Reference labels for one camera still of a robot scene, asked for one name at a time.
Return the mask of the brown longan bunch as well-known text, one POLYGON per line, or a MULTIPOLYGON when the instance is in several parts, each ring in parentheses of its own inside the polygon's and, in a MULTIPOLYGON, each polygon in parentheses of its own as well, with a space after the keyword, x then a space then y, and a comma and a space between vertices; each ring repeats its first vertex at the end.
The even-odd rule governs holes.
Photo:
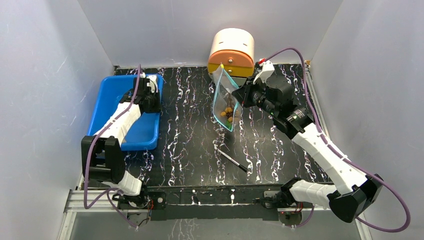
POLYGON ((237 101, 234 100, 230 93, 226 93, 223 97, 224 106, 220 108, 219 116, 222 118, 223 123, 227 121, 235 123, 240 119, 241 111, 237 105, 237 101))

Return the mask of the clear zip top bag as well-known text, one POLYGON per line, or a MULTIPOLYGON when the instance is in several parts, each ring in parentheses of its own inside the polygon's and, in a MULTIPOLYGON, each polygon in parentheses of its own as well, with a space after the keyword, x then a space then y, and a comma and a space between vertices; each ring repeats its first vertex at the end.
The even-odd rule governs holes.
POLYGON ((223 64, 212 72, 215 84, 212 114, 215 120, 226 130, 232 132, 241 118, 241 105, 232 95, 239 88, 227 73, 223 64))

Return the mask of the blue plastic bin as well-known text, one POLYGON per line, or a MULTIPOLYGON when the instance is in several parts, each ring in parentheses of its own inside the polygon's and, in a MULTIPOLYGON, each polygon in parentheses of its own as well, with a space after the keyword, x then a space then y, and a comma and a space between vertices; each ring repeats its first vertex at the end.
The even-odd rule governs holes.
MULTIPOLYGON (((136 75, 108 76, 101 81, 87 131, 88 136, 99 131, 115 113, 124 93, 133 87, 135 77, 136 75)), ((143 113, 129 129, 121 149, 123 151, 155 149, 159 136, 160 116, 160 113, 143 113)))

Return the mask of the green chili pepper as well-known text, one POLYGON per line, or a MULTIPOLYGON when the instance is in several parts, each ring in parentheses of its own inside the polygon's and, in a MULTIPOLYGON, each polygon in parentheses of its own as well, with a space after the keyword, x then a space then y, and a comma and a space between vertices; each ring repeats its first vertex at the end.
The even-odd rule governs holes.
POLYGON ((233 123, 233 122, 229 122, 229 121, 227 121, 227 122, 225 123, 225 126, 226 126, 226 128, 227 128, 229 131, 233 131, 233 129, 234 129, 234 123, 233 123))

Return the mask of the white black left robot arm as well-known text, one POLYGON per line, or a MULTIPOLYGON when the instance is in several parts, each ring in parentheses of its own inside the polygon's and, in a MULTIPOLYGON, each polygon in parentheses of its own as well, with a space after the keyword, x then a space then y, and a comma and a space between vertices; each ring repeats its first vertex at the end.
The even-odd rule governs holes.
POLYGON ((159 138, 164 79, 158 74, 105 78, 100 85, 88 134, 81 140, 84 207, 89 181, 116 192, 117 202, 145 208, 151 201, 145 183, 126 170, 125 152, 149 151, 159 138))

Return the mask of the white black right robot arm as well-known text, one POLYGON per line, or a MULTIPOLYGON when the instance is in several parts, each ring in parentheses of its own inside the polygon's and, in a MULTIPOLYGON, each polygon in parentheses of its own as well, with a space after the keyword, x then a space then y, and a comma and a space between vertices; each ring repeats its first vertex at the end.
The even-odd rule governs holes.
POLYGON ((242 107, 258 107, 268 113, 274 126, 306 151, 332 181, 320 184, 294 177, 272 197, 271 204, 279 208, 308 202, 329 208, 340 220, 351 223, 375 201, 382 188, 378 175, 359 171, 330 150, 307 108, 295 104, 289 83, 278 79, 270 84, 253 83, 248 77, 231 94, 242 107))

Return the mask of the pastel mini drawer cabinet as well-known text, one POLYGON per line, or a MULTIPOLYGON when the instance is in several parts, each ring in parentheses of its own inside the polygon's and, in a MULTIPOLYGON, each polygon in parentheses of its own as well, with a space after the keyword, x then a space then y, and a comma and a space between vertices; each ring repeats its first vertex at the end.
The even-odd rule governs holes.
POLYGON ((225 28, 213 38, 207 61, 207 70, 212 74, 223 66, 232 77, 247 78, 254 72, 255 41, 253 36, 240 28, 225 28))

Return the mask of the black and white pen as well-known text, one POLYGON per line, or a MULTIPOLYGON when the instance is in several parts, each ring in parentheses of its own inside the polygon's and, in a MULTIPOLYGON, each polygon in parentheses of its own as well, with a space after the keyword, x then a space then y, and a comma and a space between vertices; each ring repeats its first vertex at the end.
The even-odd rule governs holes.
POLYGON ((245 167, 244 165, 240 164, 239 162, 237 162, 236 160, 234 160, 232 157, 230 157, 228 154, 226 154, 225 152, 223 152, 222 150, 218 149, 218 147, 215 145, 214 146, 215 150, 217 150, 220 154, 222 154, 226 159, 228 159, 229 161, 231 161, 234 165, 236 165, 239 169, 241 169, 242 171, 244 171, 245 173, 248 172, 248 168, 245 167))

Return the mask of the aluminium frame rail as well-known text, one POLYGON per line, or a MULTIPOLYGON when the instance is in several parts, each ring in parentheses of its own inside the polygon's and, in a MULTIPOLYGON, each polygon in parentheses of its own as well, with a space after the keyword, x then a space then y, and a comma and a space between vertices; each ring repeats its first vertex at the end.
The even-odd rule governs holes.
POLYGON ((347 197, 329 194, 327 207, 305 200, 289 206, 275 186, 148 187, 141 196, 121 196, 115 191, 72 190, 65 213, 114 212, 152 214, 152 220, 171 219, 258 219, 276 221, 278 213, 302 214, 317 208, 329 210, 340 220, 351 223, 365 210, 365 204, 347 197))

